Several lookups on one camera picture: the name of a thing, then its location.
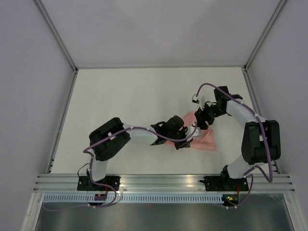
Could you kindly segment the pink satin napkin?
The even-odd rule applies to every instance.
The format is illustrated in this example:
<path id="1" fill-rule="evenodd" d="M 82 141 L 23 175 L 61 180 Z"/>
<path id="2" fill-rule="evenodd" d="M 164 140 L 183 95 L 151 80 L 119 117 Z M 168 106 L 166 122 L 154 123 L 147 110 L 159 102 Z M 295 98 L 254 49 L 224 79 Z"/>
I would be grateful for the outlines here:
<path id="1" fill-rule="evenodd" d="M 188 112 L 186 115 L 181 117 L 181 119 L 184 121 L 185 127 L 191 126 L 192 124 L 197 125 L 193 111 Z M 190 143 L 190 148 L 197 150 L 215 151 L 216 145 L 214 141 L 213 130 L 208 127 L 207 130 L 201 130 L 201 133 L 202 133 L 201 137 L 192 138 L 192 142 Z M 185 141 L 185 140 L 189 141 L 191 139 L 186 137 L 184 139 L 180 139 L 177 141 Z M 172 143 L 172 141 L 167 141 L 166 144 L 175 148 L 174 143 Z"/>

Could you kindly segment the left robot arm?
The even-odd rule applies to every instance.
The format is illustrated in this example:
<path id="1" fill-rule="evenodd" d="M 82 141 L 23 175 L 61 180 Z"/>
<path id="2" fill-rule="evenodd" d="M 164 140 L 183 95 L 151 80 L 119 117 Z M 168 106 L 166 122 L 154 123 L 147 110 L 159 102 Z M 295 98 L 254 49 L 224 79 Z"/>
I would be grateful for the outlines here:
<path id="1" fill-rule="evenodd" d="M 177 115 L 146 128 L 125 124 L 114 117 L 89 135 L 90 146 L 85 150 L 91 155 L 88 185 L 96 191 L 104 187 L 108 161 L 128 143 L 155 146 L 170 141 L 178 150 L 189 148 L 193 137 L 198 135 L 196 122 L 187 127 Z"/>

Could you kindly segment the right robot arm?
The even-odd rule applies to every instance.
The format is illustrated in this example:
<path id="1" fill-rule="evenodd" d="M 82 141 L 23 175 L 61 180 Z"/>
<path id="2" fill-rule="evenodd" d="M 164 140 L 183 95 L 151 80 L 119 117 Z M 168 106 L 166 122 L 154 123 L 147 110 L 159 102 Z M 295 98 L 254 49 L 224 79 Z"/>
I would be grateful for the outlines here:
<path id="1" fill-rule="evenodd" d="M 192 102 L 199 104 L 194 113 L 199 128 L 209 128 L 215 118 L 229 115 L 244 129 L 241 154 L 233 163 L 223 168 L 219 179 L 221 187 L 231 190 L 236 186 L 237 179 L 247 177 L 256 168 L 271 183 L 272 162 L 281 157 L 279 123 L 257 114 L 242 96 L 230 94 L 227 86 L 214 87 L 213 103 L 205 101 L 199 94 L 200 91 L 197 91 L 192 97 Z"/>

